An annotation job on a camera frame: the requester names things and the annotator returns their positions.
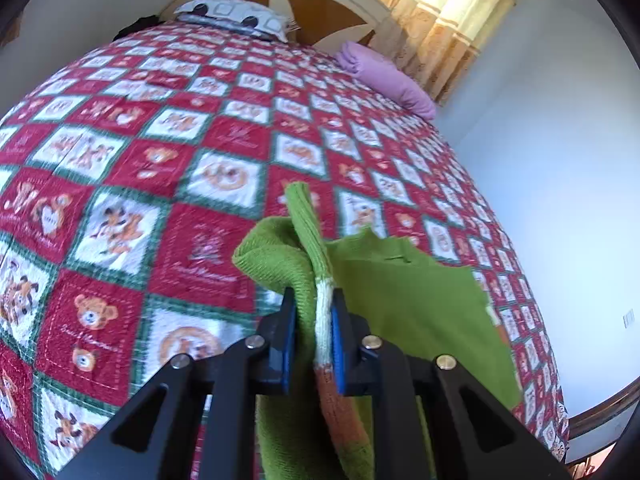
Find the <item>red patchwork bedspread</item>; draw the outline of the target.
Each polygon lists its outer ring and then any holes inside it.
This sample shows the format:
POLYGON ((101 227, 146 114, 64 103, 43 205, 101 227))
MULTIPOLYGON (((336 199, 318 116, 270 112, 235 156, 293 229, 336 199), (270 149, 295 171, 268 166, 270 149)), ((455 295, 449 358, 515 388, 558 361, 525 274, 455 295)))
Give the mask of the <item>red patchwork bedspread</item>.
POLYGON ((558 460, 558 368, 509 237, 426 120, 310 47, 168 23, 70 63, 1 122, 1 432, 51 479, 178 353, 298 299, 294 382, 258 403, 266 479, 369 479, 330 293, 449 353, 558 460))

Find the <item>pink pillow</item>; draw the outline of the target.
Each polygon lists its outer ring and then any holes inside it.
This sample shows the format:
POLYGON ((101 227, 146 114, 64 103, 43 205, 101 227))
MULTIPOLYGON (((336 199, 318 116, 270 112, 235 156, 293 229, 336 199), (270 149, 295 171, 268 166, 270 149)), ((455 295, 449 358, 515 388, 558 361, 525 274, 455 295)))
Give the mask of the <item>pink pillow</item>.
POLYGON ((334 56, 342 70, 387 99, 427 122, 436 117, 436 105, 428 94, 382 54, 362 44, 345 41, 334 56))

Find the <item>black item beside pillow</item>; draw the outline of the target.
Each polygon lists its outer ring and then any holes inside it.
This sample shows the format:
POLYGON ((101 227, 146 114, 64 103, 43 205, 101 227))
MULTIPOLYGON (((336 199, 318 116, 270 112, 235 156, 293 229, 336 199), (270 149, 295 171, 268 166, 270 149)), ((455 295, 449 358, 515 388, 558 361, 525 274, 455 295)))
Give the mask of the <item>black item beside pillow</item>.
POLYGON ((142 18, 138 18, 137 21, 121 29, 113 38, 113 40, 117 41, 119 39, 135 34, 136 32, 142 32, 142 30, 153 28, 160 24, 163 24, 163 21, 158 15, 153 14, 142 16, 142 18))

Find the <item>yellow curtain behind headboard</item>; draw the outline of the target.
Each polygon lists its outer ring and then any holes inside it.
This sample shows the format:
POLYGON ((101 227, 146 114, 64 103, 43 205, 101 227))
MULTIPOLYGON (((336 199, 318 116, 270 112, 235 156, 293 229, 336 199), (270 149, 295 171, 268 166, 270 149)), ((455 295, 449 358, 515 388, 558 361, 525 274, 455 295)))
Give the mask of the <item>yellow curtain behind headboard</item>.
POLYGON ((438 105, 480 57, 518 0, 380 0, 390 15, 369 47, 391 60, 438 105))

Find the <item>white patterned pillow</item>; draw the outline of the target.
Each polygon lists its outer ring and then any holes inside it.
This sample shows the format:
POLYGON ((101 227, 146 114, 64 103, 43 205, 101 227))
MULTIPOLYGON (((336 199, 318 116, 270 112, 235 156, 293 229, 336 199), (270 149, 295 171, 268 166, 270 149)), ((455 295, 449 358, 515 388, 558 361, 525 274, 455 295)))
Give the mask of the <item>white patterned pillow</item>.
POLYGON ((296 21, 247 0, 190 0, 174 11, 177 21, 206 25, 267 41, 288 42, 296 21))

